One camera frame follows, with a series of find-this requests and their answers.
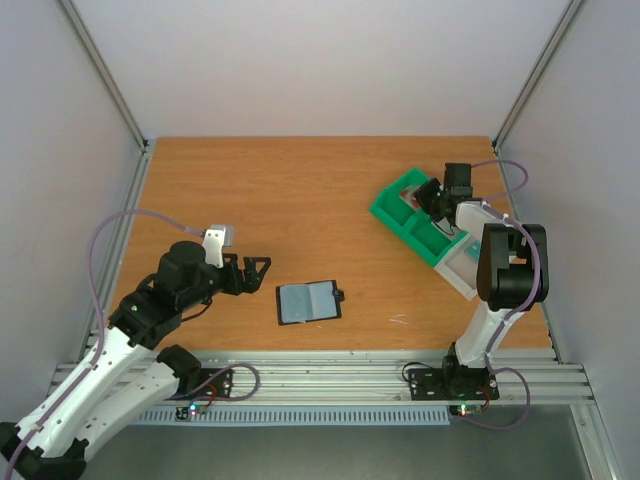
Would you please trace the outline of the black leather card holder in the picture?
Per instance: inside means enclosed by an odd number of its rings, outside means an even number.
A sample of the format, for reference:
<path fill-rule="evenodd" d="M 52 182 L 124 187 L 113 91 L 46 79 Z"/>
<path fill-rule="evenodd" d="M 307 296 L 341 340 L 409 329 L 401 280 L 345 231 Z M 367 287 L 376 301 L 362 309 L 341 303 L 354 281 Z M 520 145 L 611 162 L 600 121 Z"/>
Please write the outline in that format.
<path fill-rule="evenodd" d="M 335 280 L 278 286 L 278 324 L 289 326 L 341 318 L 344 301 L 345 293 Z"/>

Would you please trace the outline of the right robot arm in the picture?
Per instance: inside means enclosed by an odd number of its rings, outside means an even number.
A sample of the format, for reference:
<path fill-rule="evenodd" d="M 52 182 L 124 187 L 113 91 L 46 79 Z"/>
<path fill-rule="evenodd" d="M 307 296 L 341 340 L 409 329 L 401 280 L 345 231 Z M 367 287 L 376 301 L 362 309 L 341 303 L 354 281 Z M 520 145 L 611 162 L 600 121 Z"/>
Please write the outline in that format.
<path fill-rule="evenodd" d="M 436 370 L 448 400 L 491 396 L 491 358 L 515 322 L 549 291 L 546 230 L 521 224 L 473 194 L 468 163 L 447 163 L 444 178 L 432 179 L 413 194 L 425 213 L 480 242 L 476 291 L 480 298 L 464 334 L 453 342 Z"/>

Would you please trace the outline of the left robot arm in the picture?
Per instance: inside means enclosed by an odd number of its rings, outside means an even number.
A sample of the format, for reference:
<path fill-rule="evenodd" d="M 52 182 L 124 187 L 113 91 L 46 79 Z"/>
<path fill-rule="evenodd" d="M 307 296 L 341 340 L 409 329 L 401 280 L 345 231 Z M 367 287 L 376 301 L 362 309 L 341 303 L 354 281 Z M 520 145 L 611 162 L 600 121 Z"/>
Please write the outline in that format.
<path fill-rule="evenodd" d="M 31 414 L 1 425 L 5 476 L 78 479 L 87 461 L 142 411 L 163 400 L 227 399 L 223 370 L 205 376 L 188 350 L 164 348 L 136 379 L 115 384 L 187 321 L 185 311 L 210 307 L 217 294 L 256 292 L 268 271 L 268 257 L 247 257 L 191 241 L 173 244 L 155 273 L 125 296 L 87 356 Z"/>

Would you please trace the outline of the green plastic compartment tray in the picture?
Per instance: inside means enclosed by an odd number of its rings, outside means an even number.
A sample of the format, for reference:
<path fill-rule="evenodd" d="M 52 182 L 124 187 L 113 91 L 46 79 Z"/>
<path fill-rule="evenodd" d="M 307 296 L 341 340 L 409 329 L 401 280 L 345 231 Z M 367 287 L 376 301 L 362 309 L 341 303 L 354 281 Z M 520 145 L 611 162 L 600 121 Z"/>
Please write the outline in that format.
<path fill-rule="evenodd" d="M 420 186 L 430 177 L 412 168 L 386 186 L 369 208 L 370 213 L 400 238 L 431 267 L 464 240 L 468 234 L 445 235 L 420 208 L 415 210 L 401 196 L 407 187 Z"/>

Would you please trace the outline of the white plastic bin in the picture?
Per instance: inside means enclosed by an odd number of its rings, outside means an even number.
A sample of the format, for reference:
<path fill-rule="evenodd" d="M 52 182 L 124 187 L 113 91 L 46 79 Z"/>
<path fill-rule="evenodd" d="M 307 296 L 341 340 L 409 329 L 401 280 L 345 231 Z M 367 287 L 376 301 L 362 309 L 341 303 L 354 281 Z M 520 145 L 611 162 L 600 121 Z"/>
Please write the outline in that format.
<path fill-rule="evenodd" d="M 471 235 L 462 236 L 434 267 L 434 270 L 466 300 L 472 300 L 477 296 L 478 262 L 472 261 L 465 253 L 466 248 L 474 241 L 478 240 Z"/>

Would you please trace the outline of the teal card in bin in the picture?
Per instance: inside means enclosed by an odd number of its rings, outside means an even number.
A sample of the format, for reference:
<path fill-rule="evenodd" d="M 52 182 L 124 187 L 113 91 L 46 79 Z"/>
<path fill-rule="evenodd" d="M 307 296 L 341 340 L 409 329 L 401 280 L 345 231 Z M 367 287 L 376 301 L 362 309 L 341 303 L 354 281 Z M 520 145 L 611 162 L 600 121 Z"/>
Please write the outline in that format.
<path fill-rule="evenodd" d="M 472 261 L 477 263 L 479 261 L 480 251 L 481 244 L 478 241 L 474 241 L 466 248 L 465 253 Z"/>

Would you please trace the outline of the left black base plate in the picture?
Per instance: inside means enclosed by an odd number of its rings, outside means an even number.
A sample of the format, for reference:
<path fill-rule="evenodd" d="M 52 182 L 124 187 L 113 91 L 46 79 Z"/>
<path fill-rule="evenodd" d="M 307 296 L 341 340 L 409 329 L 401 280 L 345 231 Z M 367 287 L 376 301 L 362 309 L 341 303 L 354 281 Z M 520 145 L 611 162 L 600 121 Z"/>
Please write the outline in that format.
<path fill-rule="evenodd" d="M 190 373 L 182 378 L 170 400 L 208 400 L 212 394 L 221 398 L 229 398 L 232 381 L 232 370 L 203 368 L 197 373 Z"/>

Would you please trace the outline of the right aluminium frame post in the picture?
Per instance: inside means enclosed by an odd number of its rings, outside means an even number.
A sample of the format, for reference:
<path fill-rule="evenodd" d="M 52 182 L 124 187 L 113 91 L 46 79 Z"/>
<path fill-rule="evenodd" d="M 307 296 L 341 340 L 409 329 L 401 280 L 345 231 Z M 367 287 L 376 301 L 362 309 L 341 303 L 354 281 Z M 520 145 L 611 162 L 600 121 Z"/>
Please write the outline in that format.
<path fill-rule="evenodd" d="M 561 10 L 529 74 L 526 76 L 522 87 L 491 142 L 495 154 L 500 153 L 586 4 L 586 0 L 570 0 L 566 2 Z"/>

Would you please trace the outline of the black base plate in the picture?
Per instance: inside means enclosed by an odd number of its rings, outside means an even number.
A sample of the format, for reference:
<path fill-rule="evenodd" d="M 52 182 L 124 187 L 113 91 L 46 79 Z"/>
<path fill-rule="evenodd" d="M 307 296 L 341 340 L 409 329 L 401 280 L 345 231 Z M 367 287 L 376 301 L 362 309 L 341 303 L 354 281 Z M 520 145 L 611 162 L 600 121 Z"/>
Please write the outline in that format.
<path fill-rule="evenodd" d="M 494 377 L 486 369 L 478 373 L 445 373 L 443 369 L 410 368 L 404 372 L 413 401 L 490 401 L 498 400 L 500 392 L 491 382 Z"/>
<path fill-rule="evenodd" d="M 203 368 L 197 373 L 190 373 L 182 378 L 170 400 L 208 400 L 212 394 L 221 398 L 229 398 L 232 381 L 232 370 Z"/>

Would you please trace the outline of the aluminium frame post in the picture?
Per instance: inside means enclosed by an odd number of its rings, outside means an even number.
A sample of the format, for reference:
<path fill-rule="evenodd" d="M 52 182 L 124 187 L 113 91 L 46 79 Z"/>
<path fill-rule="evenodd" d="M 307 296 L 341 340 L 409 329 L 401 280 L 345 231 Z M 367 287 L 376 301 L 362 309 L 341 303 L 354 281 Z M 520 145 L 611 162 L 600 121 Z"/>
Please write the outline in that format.
<path fill-rule="evenodd" d="M 561 10 L 529 74 L 526 76 L 522 87 L 491 142 L 495 154 L 500 153 L 586 4 L 586 0 L 570 0 L 566 2 Z"/>
<path fill-rule="evenodd" d="M 124 121 L 131 137 L 141 152 L 144 152 L 149 141 L 142 133 L 142 130 L 134 118 L 134 115 L 127 104 L 115 78 L 107 66 L 98 45 L 94 40 L 86 22 L 84 21 L 78 7 L 71 0 L 56 0 L 57 7 L 69 25 L 70 30 L 78 41 L 87 60 L 91 64 L 101 84 L 111 98 L 121 119 Z"/>

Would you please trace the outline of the left aluminium frame post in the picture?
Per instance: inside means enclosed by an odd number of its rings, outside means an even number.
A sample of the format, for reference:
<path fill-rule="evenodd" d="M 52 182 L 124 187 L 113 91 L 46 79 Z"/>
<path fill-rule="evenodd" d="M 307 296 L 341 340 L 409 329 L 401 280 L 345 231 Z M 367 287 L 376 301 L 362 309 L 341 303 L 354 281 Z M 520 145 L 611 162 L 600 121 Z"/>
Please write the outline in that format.
<path fill-rule="evenodd" d="M 127 104 L 115 78 L 107 66 L 98 45 L 94 40 L 86 22 L 84 21 L 78 7 L 71 0 L 56 0 L 57 7 L 69 25 L 70 30 L 78 41 L 87 60 L 91 64 L 101 84 L 111 98 L 121 119 L 124 121 L 131 137 L 141 152 L 144 152 L 149 141 L 142 133 L 142 130 L 134 118 L 134 115 Z"/>

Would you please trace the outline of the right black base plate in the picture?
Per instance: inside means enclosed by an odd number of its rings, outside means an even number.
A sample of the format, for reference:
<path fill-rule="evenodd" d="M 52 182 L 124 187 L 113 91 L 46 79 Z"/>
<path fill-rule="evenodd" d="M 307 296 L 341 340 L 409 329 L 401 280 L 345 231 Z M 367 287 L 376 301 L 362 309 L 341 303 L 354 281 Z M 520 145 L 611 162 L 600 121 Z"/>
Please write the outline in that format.
<path fill-rule="evenodd" d="M 491 382 L 494 377 L 486 369 L 478 373 L 445 373 L 443 369 L 410 368 L 404 372 L 413 401 L 490 401 L 498 400 L 500 392 Z"/>

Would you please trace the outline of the aluminium front rail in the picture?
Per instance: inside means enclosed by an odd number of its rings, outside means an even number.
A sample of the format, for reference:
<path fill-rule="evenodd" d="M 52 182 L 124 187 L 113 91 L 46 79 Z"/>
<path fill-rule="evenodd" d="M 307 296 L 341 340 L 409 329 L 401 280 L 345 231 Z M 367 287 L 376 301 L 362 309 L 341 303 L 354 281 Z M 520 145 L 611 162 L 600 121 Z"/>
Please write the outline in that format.
<path fill-rule="evenodd" d="M 443 350 L 195 351 L 205 367 L 247 363 L 261 386 L 252 405 L 391 405 L 410 402 L 401 378 L 416 361 L 437 367 Z M 518 370 L 528 382 L 533 405 L 593 404 L 585 369 L 562 363 L 551 349 L 501 349 L 492 365 Z"/>

